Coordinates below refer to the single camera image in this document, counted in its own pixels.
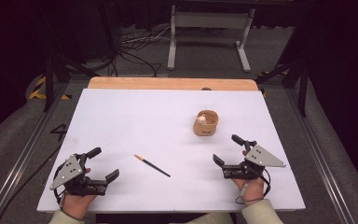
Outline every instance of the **metal rail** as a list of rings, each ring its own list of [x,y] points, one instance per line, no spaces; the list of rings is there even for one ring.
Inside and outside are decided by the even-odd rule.
[[[326,160],[324,159],[324,155],[322,153],[321,148],[319,147],[315,136],[313,135],[312,129],[310,128],[310,124],[306,117],[302,117],[300,111],[297,107],[297,98],[293,89],[286,89],[287,97],[289,98],[291,107],[296,111],[296,117],[301,124],[306,136],[310,142],[311,151],[313,160],[316,163],[316,166],[319,170],[320,175],[322,176],[322,180],[327,189],[328,194],[330,195],[331,201],[336,208],[337,214],[341,223],[352,224],[355,223],[351,212],[345,203],[345,200],[339,190],[336,179],[333,177],[333,174],[328,167]]]
[[[57,90],[54,94],[54,99],[60,99],[60,97],[64,94],[68,84],[66,83],[59,83],[57,84]],[[33,133],[31,134],[30,138],[28,139],[27,144],[25,145],[22,153],[20,154],[19,158],[17,159],[15,165],[11,169],[5,184],[0,190],[0,214],[3,212],[4,207],[6,206],[7,202],[10,200],[11,195],[13,194],[17,184],[19,183],[22,174],[25,171],[25,168],[28,165],[28,162],[32,158],[37,144],[39,142],[40,136],[44,131],[48,120],[54,111],[54,108],[57,106],[60,100],[55,100],[51,105],[50,109],[43,113],[40,117],[39,121],[37,122]]]

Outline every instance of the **metal frame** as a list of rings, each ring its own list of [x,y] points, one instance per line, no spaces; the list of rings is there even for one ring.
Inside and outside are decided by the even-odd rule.
[[[168,70],[173,70],[175,68],[176,27],[207,27],[243,30],[241,41],[236,41],[236,47],[240,56],[243,71],[246,73],[251,72],[251,67],[243,47],[245,46],[254,14],[254,9],[250,9],[247,14],[178,12],[176,11],[176,6],[172,6],[171,43],[168,55]]]
[[[352,224],[355,223],[351,211],[345,202],[341,191],[337,185],[336,179],[334,178],[330,168],[328,167],[327,161],[324,158],[321,148],[316,141],[315,136],[313,135],[312,129],[306,117],[302,116],[302,113],[298,110],[296,106],[296,94],[293,89],[286,89],[286,95],[289,98],[291,107],[296,111],[296,117],[300,123],[302,129],[304,130],[311,146],[310,154],[315,161],[316,167],[318,168],[319,174],[322,177],[322,181],[327,189],[328,194],[330,195],[331,201],[333,202],[334,207],[336,208],[337,214],[341,223]]]
[[[56,99],[59,99],[64,94],[68,84],[60,83],[58,85],[59,86],[57,87],[57,90],[54,94],[54,97]],[[0,190],[0,214],[3,212],[4,207],[8,203],[11,195],[13,194],[15,188],[17,187],[17,184],[19,183],[22,174],[24,173],[25,168],[28,165],[28,162],[30,161],[34,152],[36,151],[36,146],[41,137],[41,133],[45,129],[46,125],[48,124],[48,120],[58,103],[59,101],[54,101],[53,104],[50,106],[49,110],[46,113],[42,113],[42,116],[37,122],[33,133],[31,134],[27,144],[22,150],[22,153],[20,154],[15,165],[9,172],[7,180],[5,181],[5,184]]]

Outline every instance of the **human hand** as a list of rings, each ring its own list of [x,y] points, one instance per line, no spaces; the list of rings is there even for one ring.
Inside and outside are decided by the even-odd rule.
[[[97,195],[77,196],[65,194],[63,197],[62,211],[71,217],[83,219],[89,210],[89,206]]]
[[[264,199],[264,181],[259,177],[254,180],[244,180],[244,179],[231,179],[235,185],[237,185],[238,190],[241,191],[243,186],[247,183],[248,188],[242,196],[246,206],[249,206],[253,203],[257,203],[260,200]]]

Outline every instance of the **small wooden cup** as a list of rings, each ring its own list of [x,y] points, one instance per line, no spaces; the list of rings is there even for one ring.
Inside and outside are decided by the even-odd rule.
[[[200,123],[197,121],[199,116],[204,115],[206,118],[206,123]],[[196,120],[194,121],[193,129],[194,133],[198,136],[211,136],[216,132],[217,122],[219,121],[219,117],[216,112],[212,110],[202,110],[196,116]]]

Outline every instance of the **metal stand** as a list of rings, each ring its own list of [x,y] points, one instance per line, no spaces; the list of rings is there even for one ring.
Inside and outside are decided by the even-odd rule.
[[[298,61],[293,61],[284,65],[281,65],[277,67],[276,69],[272,70],[268,74],[258,77],[255,79],[255,82],[257,84],[261,84],[264,81],[277,76],[281,72],[289,69],[289,72],[287,73],[286,77],[282,81],[282,85],[284,88],[293,88],[300,79],[300,90],[298,95],[298,109],[301,112],[301,115],[303,117],[306,117],[305,114],[305,101],[306,101],[306,94],[307,94],[307,84],[308,84],[308,67],[307,67],[307,60],[302,59]]]
[[[243,47],[245,45],[246,38],[248,37],[254,14],[254,9],[250,9],[248,14],[179,12],[176,11],[176,6],[172,6],[171,43],[170,53],[168,55],[168,70],[173,70],[175,67],[176,27],[208,27],[243,30],[242,39],[241,41],[236,41],[236,46],[243,71],[247,73],[251,72],[251,67]]]

